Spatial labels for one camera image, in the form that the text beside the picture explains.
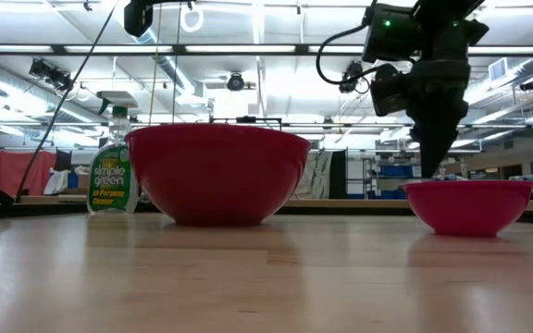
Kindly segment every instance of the workbench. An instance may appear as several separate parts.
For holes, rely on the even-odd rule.
[[[0,218],[12,216],[47,216],[85,213],[84,195],[26,196],[21,203],[10,207],[0,206]],[[136,212],[156,213],[152,204],[139,204]],[[343,216],[412,216],[406,200],[289,200],[278,211],[285,215],[343,215]],[[533,200],[522,216],[533,222]]]
[[[533,332],[533,225],[433,236],[412,216],[0,219],[0,332]]]

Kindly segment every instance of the green label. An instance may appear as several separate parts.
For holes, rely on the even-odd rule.
[[[126,146],[112,147],[95,157],[90,170],[90,207],[125,210],[130,195],[130,158]]]

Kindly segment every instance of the red curtain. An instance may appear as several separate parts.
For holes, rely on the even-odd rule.
[[[24,170],[28,166],[32,153],[0,152],[0,190],[15,196],[18,192]],[[43,195],[48,182],[50,168],[55,167],[55,153],[40,152],[24,184],[29,195]]]

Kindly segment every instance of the white curtain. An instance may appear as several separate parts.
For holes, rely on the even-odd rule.
[[[332,152],[311,152],[292,199],[328,199]]]

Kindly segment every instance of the large red bowl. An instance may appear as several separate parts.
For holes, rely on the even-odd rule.
[[[403,188],[415,214],[437,234],[495,237],[524,213],[533,182],[428,181]]]
[[[272,129],[183,124],[127,136],[130,158],[152,202],[178,224],[251,226],[295,190],[310,150]]]

